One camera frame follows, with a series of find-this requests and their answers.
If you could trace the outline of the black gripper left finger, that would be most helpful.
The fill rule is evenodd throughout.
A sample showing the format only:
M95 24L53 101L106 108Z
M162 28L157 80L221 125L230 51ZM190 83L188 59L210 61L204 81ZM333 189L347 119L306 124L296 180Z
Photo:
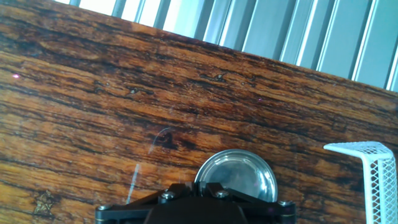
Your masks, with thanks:
M105 204L95 209L95 224L143 222L157 205L195 195L195 183L172 184L125 205Z

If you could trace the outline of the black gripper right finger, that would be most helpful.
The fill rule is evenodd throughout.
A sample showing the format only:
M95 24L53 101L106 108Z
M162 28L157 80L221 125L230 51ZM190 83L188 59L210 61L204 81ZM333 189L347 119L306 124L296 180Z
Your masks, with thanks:
M295 223L293 201L266 202L240 191L223 187L218 182L197 182L197 196L214 199L226 212L223 221L238 223Z

